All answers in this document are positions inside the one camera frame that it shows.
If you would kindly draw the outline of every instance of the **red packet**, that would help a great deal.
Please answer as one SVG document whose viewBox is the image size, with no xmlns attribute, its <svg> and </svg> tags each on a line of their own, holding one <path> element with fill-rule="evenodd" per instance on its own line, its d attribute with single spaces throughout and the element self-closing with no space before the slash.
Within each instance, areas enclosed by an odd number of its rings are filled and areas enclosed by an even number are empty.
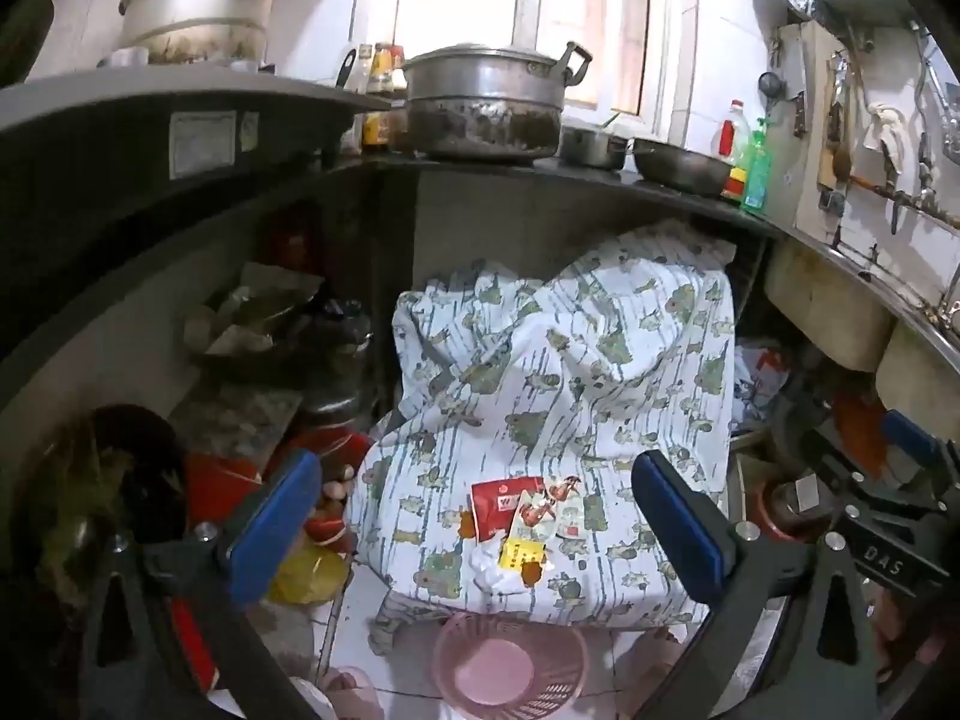
<svg viewBox="0 0 960 720">
<path fill-rule="evenodd" d="M 493 538 L 496 531 L 509 531 L 520 493 L 540 493 L 544 479 L 539 476 L 517 476 L 495 482 L 480 482 L 470 488 L 477 541 Z"/>
</svg>

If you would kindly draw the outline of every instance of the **green soap bottle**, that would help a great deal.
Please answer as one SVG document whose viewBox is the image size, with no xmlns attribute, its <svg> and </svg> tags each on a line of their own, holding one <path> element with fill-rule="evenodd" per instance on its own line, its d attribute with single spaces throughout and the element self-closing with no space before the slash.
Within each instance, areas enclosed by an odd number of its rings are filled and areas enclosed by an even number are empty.
<svg viewBox="0 0 960 720">
<path fill-rule="evenodd" d="M 743 191 L 741 206 L 755 214 L 763 210 L 767 199 L 767 183 L 770 180 L 771 155 L 767 149 L 767 119 L 757 119 L 760 125 L 752 132 L 752 150 L 750 172 L 747 173 L 747 186 Z"/>
</svg>

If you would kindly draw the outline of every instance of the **screw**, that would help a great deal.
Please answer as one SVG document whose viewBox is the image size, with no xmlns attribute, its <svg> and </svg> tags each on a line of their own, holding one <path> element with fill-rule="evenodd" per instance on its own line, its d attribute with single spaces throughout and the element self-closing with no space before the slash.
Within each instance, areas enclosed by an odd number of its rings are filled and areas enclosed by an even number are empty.
<svg viewBox="0 0 960 720">
<path fill-rule="evenodd" d="M 217 526 L 212 522 L 200 522 L 193 532 L 200 541 L 211 541 L 217 535 Z"/>
<path fill-rule="evenodd" d="M 756 541 L 757 538 L 760 538 L 760 528 L 755 525 L 755 523 L 750 522 L 749 519 L 741 520 L 733 526 L 733 530 L 736 531 L 736 534 L 740 536 L 743 541 Z"/>
<path fill-rule="evenodd" d="M 837 531 L 827 533 L 827 536 L 824 536 L 824 542 L 827 543 L 827 546 L 834 552 L 842 552 L 847 546 L 846 538 L 843 538 Z"/>
</svg>

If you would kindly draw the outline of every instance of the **yellow plastic bag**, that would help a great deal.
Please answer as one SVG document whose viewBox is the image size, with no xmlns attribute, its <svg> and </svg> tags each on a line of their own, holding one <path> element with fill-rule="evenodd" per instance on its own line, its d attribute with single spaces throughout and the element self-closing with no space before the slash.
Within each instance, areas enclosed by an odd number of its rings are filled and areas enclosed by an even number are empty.
<svg viewBox="0 0 960 720">
<path fill-rule="evenodd" d="M 320 604 L 333 598 L 345 581 L 344 559 L 328 547 L 304 540 L 280 564 L 267 598 L 279 604 Z"/>
</svg>

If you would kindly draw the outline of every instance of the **pink plastic basket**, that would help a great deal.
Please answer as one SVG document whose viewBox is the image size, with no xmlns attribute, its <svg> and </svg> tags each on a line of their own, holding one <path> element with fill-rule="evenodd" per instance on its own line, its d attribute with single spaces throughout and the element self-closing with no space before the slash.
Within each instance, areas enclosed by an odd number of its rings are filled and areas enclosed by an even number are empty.
<svg viewBox="0 0 960 720">
<path fill-rule="evenodd" d="M 575 628 L 457 613 L 433 650 L 440 695 L 476 720 L 544 720 L 587 680 L 587 645 Z"/>
</svg>

